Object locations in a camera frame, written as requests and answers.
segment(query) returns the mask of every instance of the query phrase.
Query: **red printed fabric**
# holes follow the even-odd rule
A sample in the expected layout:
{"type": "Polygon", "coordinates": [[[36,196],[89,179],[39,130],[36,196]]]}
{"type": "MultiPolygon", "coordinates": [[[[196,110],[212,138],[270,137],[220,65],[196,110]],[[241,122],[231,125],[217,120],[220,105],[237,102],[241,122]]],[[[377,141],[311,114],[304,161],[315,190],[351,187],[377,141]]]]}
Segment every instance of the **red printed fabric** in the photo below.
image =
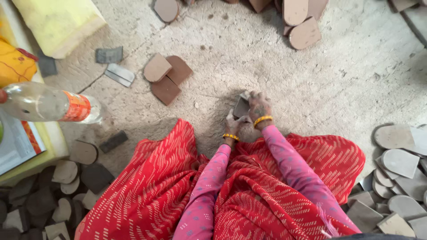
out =
{"type": "MultiPolygon", "coordinates": [[[[332,135],[290,134],[287,140],[338,203],[346,203],[365,163],[361,149],[332,135]]],[[[78,226],[75,240],[171,239],[208,161],[197,155],[193,127],[182,119],[163,140],[140,141],[129,165],[78,226]]],[[[281,179],[264,139],[238,143],[216,200],[213,238],[325,239],[316,205],[281,179]]],[[[328,218],[340,234],[355,233],[328,218]]]]}

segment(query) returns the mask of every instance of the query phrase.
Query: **bangle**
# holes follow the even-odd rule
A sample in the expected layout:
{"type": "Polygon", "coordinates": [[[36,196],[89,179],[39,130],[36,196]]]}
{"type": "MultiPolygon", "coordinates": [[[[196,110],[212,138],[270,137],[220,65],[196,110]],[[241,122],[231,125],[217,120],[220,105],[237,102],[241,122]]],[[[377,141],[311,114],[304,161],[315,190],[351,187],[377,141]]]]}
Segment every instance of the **bangle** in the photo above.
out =
{"type": "Polygon", "coordinates": [[[234,136],[234,135],[231,135],[231,134],[228,134],[228,133],[225,133],[224,135],[222,135],[222,137],[223,138],[229,137],[229,138],[233,138],[236,141],[240,141],[240,138],[238,136],[234,136]]]}
{"type": "Polygon", "coordinates": [[[254,128],[257,127],[258,123],[260,123],[261,121],[264,121],[264,120],[273,120],[273,117],[272,116],[263,116],[263,117],[256,119],[254,122],[254,128]]]}

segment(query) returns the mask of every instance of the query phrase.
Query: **hand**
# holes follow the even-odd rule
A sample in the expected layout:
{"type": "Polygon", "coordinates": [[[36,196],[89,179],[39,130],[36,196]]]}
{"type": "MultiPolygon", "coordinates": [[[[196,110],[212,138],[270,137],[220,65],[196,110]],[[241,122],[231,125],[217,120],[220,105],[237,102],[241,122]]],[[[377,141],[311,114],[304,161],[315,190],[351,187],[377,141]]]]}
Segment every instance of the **hand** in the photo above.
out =
{"type": "MultiPolygon", "coordinates": [[[[245,122],[250,122],[251,119],[249,118],[249,116],[243,116],[237,120],[234,120],[233,111],[234,109],[230,109],[227,117],[225,118],[225,133],[237,136],[239,134],[241,126],[245,122]]],[[[234,144],[234,141],[235,140],[233,138],[224,138],[224,143],[230,146],[234,144]]]]}
{"type": "MultiPolygon", "coordinates": [[[[271,116],[271,99],[263,92],[258,93],[257,91],[252,91],[249,97],[249,105],[251,110],[249,110],[249,116],[253,122],[258,118],[264,116],[271,116]]],[[[273,125],[272,120],[264,120],[257,124],[257,129],[262,130],[264,127],[273,125]]]]}

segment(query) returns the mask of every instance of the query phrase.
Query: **pink shirt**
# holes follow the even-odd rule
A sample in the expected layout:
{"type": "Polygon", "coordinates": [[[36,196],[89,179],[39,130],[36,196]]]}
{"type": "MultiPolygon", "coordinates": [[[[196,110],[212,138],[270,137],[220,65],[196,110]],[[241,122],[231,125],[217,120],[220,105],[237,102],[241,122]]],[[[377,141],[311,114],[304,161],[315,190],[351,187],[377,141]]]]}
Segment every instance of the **pink shirt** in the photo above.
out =
{"type": "MultiPolygon", "coordinates": [[[[308,166],[293,146],[274,126],[262,130],[264,139],[276,159],[286,183],[299,191],[312,203],[320,203],[327,215],[361,232],[338,205],[329,188],[308,166]]],[[[223,144],[209,161],[191,193],[173,235],[174,240],[211,239],[214,232],[214,205],[217,194],[225,181],[231,148],[223,144]]]]}

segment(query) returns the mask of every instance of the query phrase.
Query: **red bottle cap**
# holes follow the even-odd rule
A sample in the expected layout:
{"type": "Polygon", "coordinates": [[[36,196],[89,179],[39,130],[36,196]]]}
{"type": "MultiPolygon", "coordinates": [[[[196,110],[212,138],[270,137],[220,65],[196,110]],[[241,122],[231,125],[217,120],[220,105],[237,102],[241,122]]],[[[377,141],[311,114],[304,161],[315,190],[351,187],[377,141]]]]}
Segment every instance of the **red bottle cap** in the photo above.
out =
{"type": "Polygon", "coordinates": [[[7,100],[7,92],[3,89],[0,89],[0,103],[5,103],[7,100]]]}

